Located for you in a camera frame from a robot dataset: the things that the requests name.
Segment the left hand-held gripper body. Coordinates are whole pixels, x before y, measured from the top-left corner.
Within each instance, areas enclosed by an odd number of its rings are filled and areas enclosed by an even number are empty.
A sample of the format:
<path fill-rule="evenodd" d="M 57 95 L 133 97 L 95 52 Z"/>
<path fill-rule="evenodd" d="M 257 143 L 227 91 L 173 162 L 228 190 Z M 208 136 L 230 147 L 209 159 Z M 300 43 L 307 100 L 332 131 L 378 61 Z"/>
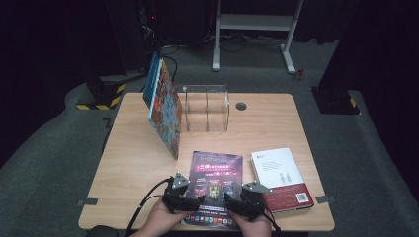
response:
<path fill-rule="evenodd" d="M 188 211 L 185 191 L 188 189 L 190 181 L 180 172 L 169 178 L 168 186 L 164 191 L 162 201 L 170 213 L 175 211 Z"/>

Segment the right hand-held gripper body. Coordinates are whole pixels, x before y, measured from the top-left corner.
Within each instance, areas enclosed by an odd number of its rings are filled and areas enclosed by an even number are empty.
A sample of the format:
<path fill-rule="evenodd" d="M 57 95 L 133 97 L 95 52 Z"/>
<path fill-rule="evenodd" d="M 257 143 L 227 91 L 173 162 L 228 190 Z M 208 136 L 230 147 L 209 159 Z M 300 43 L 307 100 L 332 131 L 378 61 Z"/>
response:
<path fill-rule="evenodd" d="M 264 194 L 269 194 L 271 191 L 258 181 L 243 184 L 240 194 L 242 204 L 239 208 L 241 215 L 253 220 L 263 214 L 266 209 Z"/>

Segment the dark purple magazine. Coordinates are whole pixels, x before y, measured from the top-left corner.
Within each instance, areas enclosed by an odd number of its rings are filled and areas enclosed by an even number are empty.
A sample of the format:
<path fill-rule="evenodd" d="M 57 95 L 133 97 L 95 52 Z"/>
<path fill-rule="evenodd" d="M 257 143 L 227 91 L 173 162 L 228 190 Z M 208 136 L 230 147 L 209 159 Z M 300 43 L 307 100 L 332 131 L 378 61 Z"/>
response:
<path fill-rule="evenodd" d="M 237 230 L 226 208 L 224 195 L 239 198 L 242 170 L 243 157 L 240 155 L 195 151 L 186 197 L 206 198 L 199 210 L 185 218 L 183 224 Z"/>

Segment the white and red book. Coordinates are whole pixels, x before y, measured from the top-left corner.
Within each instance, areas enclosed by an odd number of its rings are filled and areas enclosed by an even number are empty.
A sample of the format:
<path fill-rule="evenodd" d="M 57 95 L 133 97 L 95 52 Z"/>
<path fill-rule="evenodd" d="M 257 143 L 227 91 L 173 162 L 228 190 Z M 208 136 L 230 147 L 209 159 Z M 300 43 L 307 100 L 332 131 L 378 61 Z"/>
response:
<path fill-rule="evenodd" d="M 314 206 L 289 148 L 253 152 L 251 162 L 257 181 L 269 189 L 264 193 L 264 199 L 270 211 L 282 212 Z"/>

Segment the light blue picture book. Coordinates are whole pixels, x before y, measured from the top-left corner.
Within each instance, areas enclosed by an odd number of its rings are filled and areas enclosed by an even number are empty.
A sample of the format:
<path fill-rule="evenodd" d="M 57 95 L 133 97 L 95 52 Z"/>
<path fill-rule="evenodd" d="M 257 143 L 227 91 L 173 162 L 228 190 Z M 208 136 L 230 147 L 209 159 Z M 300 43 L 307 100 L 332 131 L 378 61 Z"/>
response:
<path fill-rule="evenodd" d="M 163 59 L 159 59 L 151 83 L 148 120 L 177 160 L 179 156 L 182 104 Z"/>

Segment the clear acrylic book rack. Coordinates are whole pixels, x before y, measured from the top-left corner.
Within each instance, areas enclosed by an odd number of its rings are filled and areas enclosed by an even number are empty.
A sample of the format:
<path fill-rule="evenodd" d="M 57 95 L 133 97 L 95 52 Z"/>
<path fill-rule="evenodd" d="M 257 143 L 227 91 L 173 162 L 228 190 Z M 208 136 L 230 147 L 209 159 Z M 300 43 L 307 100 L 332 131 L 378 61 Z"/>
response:
<path fill-rule="evenodd" d="M 183 107 L 184 132 L 225 132 L 229 97 L 225 85 L 179 85 L 176 92 Z"/>

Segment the dark blue picture book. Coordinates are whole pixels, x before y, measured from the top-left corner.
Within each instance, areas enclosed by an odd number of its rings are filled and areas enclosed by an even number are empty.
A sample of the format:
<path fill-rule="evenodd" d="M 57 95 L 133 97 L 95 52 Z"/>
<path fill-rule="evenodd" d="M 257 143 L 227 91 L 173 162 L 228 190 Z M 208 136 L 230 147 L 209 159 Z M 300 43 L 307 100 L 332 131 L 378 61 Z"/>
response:
<path fill-rule="evenodd" d="M 160 61 L 161 61 L 161 58 L 160 58 L 159 53 L 154 52 L 151 63 L 150 63 L 150 67 L 148 70 L 147 80 L 144 85 L 143 96 L 142 96 L 148 108 L 150 108 L 151 100 L 152 100 L 152 96 L 153 96 L 153 92 L 155 88 L 155 82 L 158 78 L 158 72 L 160 70 Z"/>

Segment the person's right hand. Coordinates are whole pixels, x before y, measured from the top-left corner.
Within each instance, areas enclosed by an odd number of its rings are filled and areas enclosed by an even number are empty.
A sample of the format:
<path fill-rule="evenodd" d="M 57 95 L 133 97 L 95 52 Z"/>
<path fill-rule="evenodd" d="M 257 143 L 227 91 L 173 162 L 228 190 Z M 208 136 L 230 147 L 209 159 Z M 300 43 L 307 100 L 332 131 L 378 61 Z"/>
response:
<path fill-rule="evenodd" d="M 259 215 L 249 221 L 234 212 L 231 212 L 230 215 L 240 228 L 243 237 L 271 237 L 271 222 L 265 216 Z"/>

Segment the person's left hand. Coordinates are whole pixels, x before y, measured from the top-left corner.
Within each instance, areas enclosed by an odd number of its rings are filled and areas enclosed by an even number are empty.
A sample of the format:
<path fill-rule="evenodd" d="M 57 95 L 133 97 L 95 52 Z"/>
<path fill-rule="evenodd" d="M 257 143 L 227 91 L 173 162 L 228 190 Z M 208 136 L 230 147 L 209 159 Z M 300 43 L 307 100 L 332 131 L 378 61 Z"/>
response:
<path fill-rule="evenodd" d="M 169 232 L 182 219 L 189 216 L 189 211 L 171 213 L 160 199 L 150 210 L 145 224 L 139 230 L 140 237 L 160 237 Z"/>

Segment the person's dark clothed leg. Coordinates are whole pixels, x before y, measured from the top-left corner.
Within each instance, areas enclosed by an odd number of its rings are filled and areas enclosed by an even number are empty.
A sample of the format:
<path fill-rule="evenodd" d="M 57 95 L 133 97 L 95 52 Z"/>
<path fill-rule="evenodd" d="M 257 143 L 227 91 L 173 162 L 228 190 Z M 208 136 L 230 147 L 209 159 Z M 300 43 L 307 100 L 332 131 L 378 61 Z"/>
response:
<path fill-rule="evenodd" d="M 98 225 L 90 229 L 86 237 L 119 237 L 119 232 L 112 227 Z"/>

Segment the black yellow striped stand base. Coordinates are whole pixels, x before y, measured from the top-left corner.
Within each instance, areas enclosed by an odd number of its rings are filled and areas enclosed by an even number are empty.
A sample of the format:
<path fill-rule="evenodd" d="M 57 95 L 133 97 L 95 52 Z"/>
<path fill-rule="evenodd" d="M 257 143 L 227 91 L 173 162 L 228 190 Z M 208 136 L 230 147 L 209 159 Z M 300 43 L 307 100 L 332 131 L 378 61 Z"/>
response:
<path fill-rule="evenodd" d="M 76 103 L 78 110 L 111 110 L 116 107 L 122 92 L 126 86 L 125 83 L 103 82 L 96 79 L 86 84 L 88 95 L 79 99 Z"/>

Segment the black stand base yellow mark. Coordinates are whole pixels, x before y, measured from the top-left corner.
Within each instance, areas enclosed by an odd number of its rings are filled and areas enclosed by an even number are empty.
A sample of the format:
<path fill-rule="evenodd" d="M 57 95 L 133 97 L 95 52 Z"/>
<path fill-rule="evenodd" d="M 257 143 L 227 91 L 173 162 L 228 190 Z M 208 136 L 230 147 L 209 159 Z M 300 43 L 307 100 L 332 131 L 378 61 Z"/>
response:
<path fill-rule="evenodd" d="M 312 87 L 311 93 L 322 114 L 358 115 L 360 113 L 355 99 L 348 92 L 335 93 L 318 87 Z"/>

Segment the dark equipment with red light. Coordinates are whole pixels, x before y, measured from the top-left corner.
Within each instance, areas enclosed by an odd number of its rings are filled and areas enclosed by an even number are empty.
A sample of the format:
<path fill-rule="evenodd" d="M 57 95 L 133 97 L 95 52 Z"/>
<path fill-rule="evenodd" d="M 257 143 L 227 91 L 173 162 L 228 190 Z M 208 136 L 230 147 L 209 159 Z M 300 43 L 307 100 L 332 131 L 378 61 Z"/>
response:
<path fill-rule="evenodd" d="M 160 33 L 157 24 L 157 11 L 155 0 L 137 0 L 138 17 L 143 35 L 144 46 L 147 54 L 148 64 L 151 64 L 153 54 L 158 50 L 160 44 Z"/>

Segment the white metal stand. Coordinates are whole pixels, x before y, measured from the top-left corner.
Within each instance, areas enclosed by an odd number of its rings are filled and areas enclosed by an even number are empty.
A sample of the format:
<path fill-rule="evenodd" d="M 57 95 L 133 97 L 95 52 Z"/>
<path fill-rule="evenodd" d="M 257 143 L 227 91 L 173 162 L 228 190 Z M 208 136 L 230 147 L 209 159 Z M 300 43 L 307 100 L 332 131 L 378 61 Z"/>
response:
<path fill-rule="evenodd" d="M 225 14 L 221 12 L 222 0 L 217 0 L 215 42 L 212 70 L 219 71 L 220 62 L 220 36 L 222 30 L 249 30 L 249 31 L 272 31 L 287 32 L 286 42 L 280 45 L 286 68 L 290 74 L 296 74 L 293 60 L 290 55 L 290 46 L 293 40 L 299 14 L 304 0 L 297 0 L 294 13 L 289 16 L 275 15 L 247 15 L 247 14 Z"/>

